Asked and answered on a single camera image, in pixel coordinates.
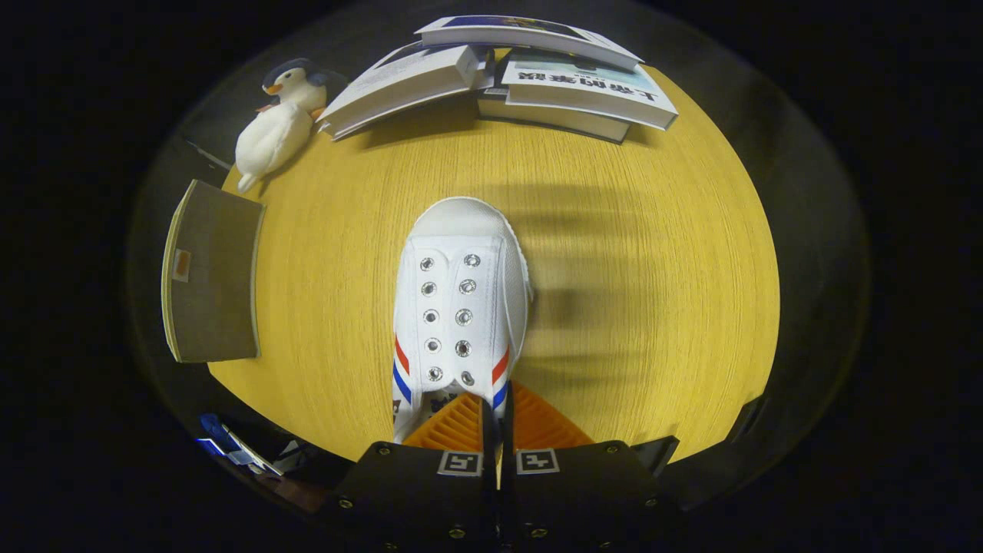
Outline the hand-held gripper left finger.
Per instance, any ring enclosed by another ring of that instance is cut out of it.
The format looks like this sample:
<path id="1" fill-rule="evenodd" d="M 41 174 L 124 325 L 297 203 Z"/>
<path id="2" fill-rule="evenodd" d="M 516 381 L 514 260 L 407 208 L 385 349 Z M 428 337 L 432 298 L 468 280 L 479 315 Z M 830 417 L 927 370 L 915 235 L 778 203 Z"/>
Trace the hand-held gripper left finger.
<path id="1" fill-rule="evenodd" d="M 495 417 L 466 395 L 438 412 L 471 407 L 476 451 L 376 442 L 327 498 L 327 528 L 350 551 L 491 551 L 496 544 Z"/>

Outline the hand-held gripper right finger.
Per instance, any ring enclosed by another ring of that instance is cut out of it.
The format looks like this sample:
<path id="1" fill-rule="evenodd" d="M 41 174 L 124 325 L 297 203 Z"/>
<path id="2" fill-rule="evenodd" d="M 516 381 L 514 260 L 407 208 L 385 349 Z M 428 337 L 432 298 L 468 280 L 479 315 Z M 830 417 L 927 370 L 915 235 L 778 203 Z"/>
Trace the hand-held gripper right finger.
<path id="1" fill-rule="evenodd" d="M 659 477 L 674 436 L 593 442 L 510 382 L 503 422 L 501 546 L 507 551 L 648 551 L 679 522 Z"/>

